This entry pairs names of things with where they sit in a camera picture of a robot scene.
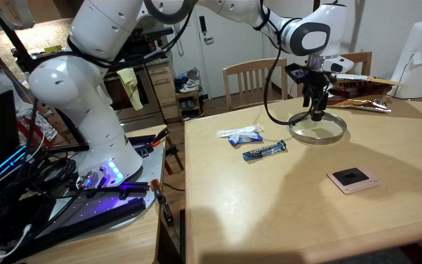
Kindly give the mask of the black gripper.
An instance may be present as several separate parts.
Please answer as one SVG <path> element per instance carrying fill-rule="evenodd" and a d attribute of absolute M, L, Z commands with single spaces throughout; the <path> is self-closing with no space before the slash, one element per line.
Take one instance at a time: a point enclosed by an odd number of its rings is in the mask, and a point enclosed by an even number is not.
<path fill-rule="evenodd" d="M 309 70 L 301 90 L 303 107 L 309 107 L 313 97 L 312 120 L 319 122 L 328 101 L 328 88 L 335 82 L 331 72 Z"/>

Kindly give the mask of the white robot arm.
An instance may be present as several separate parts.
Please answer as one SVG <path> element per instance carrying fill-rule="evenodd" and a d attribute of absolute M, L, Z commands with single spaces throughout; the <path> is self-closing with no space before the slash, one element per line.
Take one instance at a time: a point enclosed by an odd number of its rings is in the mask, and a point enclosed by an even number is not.
<path fill-rule="evenodd" d="M 125 40 L 144 16 L 178 24 L 197 4 L 250 25 L 284 53 L 306 56 L 313 70 L 329 70 L 339 59 L 347 7 L 335 2 L 304 18 L 282 18 L 263 0 L 83 0 L 67 48 L 29 73 L 29 88 L 38 100 L 61 110 L 86 141 L 87 150 L 76 157 L 84 185 L 118 186 L 143 164 L 99 90 L 106 72 L 133 63 L 118 56 Z"/>

